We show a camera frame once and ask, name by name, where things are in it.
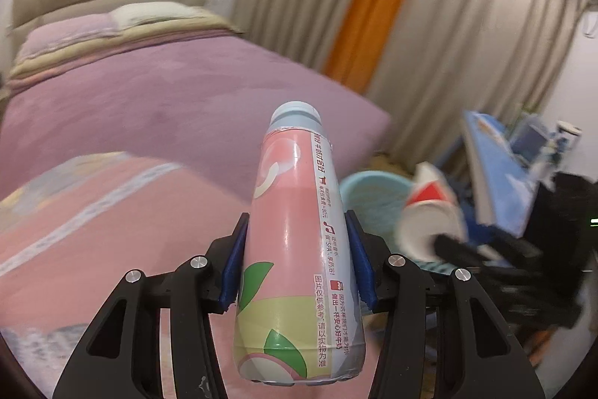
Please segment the red white paper cup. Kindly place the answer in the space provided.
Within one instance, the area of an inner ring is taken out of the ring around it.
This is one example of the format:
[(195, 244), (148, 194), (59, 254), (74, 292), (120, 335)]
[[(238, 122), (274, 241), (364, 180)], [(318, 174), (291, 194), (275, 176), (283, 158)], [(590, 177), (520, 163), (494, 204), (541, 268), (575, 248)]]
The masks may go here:
[(445, 234), (467, 241), (467, 228), (457, 196), (443, 173), (429, 162), (419, 163), (406, 203), (394, 230), (399, 252), (421, 262), (442, 262), (434, 242)]

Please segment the pink blanket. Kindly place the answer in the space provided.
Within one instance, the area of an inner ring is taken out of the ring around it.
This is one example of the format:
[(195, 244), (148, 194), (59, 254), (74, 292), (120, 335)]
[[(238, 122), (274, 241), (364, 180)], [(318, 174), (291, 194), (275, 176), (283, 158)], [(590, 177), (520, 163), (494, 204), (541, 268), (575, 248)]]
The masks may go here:
[(174, 270), (231, 233), (247, 203), (188, 168), (73, 158), (1, 200), (1, 332), (45, 395), (131, 269)]

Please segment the blue desk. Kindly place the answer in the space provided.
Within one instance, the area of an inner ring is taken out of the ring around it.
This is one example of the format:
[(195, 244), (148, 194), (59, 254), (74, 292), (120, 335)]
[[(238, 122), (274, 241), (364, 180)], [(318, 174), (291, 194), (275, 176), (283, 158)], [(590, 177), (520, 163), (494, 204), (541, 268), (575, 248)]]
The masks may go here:
[(510, 153), (505, 126), (488, 114), (472, 110), (463, 111), (459, 126), (457, 140), (435, 165), (445, 166), (464, 148), (475, 221), (522, 236), (535, 199), (535, 185)]

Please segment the white pillow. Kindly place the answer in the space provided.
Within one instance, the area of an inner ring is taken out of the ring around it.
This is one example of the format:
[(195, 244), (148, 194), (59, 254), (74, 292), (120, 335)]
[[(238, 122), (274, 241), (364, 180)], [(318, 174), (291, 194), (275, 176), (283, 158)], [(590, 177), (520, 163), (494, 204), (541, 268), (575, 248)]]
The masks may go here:
[(178, 2), (159, 1), (132, 3), (114, 9), (111, 17), (121, 30), (143, 24), (175, 19), (202, 18), (209, 12), (202, 7), (188, 6)]

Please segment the purple bed cover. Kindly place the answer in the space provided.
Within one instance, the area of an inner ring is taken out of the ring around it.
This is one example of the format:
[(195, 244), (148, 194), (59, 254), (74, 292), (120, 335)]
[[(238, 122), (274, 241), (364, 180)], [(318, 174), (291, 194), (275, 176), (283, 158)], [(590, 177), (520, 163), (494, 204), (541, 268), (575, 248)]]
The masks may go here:
[(291, 100), (318, 110), (342, 177), (370, 159), (390, 125), (366, 98), (240, 37), (179, 40), (14, 96), (1, 126), (1, 191), (76, 156), (124, 151), (179, 163), (247, 200), (269, 119)]

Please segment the beige curtain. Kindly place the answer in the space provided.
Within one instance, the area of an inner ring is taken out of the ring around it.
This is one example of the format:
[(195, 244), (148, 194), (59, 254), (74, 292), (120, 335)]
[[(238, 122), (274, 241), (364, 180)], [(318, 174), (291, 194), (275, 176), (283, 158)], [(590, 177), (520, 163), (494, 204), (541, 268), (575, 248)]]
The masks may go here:
[[(352, 0), (235, 0), (254, 43), (323, 74)], [(412, 165), (457, 136), (465, 109), (508, 119), (539, 109), (586, 0), (403, 0), (362, 94), (389, 114), (386, 150)]]

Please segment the pink yogurt drink bottle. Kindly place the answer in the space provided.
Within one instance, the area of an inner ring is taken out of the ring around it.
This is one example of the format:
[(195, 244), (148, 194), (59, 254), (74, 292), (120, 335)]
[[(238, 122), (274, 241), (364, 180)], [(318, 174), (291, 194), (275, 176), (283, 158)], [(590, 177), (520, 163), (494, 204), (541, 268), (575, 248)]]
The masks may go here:
[(365, 353), (332, 146), (317, 110), (289, 101), (262, 142), (233, 357), (247, 380), (320, 385), (358, 376)]

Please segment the stack of books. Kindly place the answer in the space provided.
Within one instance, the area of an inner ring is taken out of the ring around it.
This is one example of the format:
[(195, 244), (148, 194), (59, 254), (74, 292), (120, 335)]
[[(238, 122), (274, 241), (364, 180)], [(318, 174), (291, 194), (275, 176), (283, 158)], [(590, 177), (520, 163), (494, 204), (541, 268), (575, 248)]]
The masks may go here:
[(545, 124), (536, 113), (522, 113), (509, 137), (513, 156), (524, 167), (529, 167), (539, 156), (549, 139)]

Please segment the white cup on desk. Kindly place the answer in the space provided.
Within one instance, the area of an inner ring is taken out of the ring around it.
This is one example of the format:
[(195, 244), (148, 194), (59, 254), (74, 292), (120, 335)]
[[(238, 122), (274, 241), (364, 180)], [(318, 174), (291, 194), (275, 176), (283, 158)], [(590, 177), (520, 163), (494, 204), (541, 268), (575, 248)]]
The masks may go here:
[(572, 152), (578, 145), (579, 140), (582, 137), (583, 131), (579, 126), (575, 126), (572, 123), (566, 122), (565, 120), (557, 121), (557, 149), (558, 152), (565, 154)]

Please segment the light blue laundry basket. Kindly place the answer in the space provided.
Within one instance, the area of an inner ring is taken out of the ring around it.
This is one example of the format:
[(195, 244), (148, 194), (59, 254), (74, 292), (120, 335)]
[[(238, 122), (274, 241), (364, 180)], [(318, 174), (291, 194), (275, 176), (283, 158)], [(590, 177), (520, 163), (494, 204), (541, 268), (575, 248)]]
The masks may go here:
[[(345, 208), (356, 213), (366, 232), (382, 237), (391, 252), (406, 256), (394, 242), (394, 230), (412, 185), (413, 182), (403, 176), (369, 170), (345, 178), (340, 184), (340, 194)], [(443, 259), (442, 262), (410, 260), (421, 269), (441, 274), (450, 274), (456, 269)]]

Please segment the pink pillow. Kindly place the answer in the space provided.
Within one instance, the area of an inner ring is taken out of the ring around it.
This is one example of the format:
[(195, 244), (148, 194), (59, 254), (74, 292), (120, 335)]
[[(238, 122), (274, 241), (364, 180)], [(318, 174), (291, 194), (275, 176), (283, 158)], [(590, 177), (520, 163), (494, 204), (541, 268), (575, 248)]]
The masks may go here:
[(33, 29), (20, 46), (18, 63), (63, 47), (87, 40), (114, 37), (121, 33), (118, 23), (109, 13), (89, 14), (55, 21)]

